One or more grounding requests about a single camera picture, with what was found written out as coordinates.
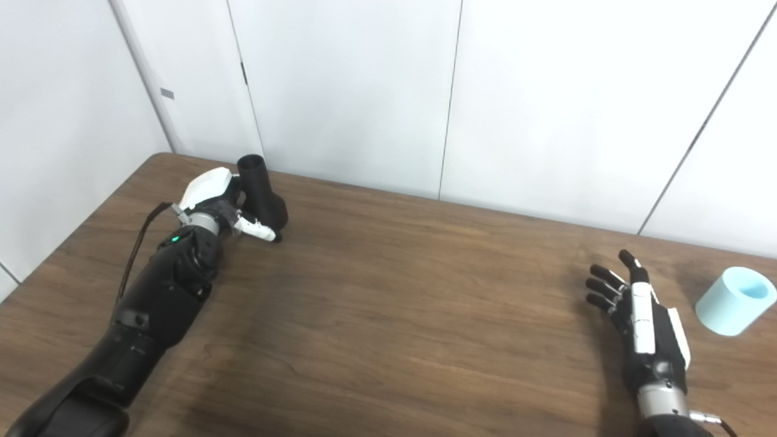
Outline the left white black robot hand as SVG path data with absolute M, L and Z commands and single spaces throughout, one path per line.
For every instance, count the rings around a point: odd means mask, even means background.
M 219 236 L 228 231 L 278 243 L 288 222 L 283 199 L 270 183 L 266 169 L 234 174 L 217 167 L 194 178 L 183 197 L 172 204 L 182 226 L 199 227 Z

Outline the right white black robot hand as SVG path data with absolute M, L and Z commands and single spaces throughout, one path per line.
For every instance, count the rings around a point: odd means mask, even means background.
M 590 266 L 585 286 L 586 301 L 610 319 L 622 341 L 622 379 L 631 395 L 644 385 L 664 384 L 688 393 L 688 361 L 680 345 L 682 326 L 656 296 L 650 274 L 629 251 L 619 260 L 629 271 L 629 280 L 602 265 Z

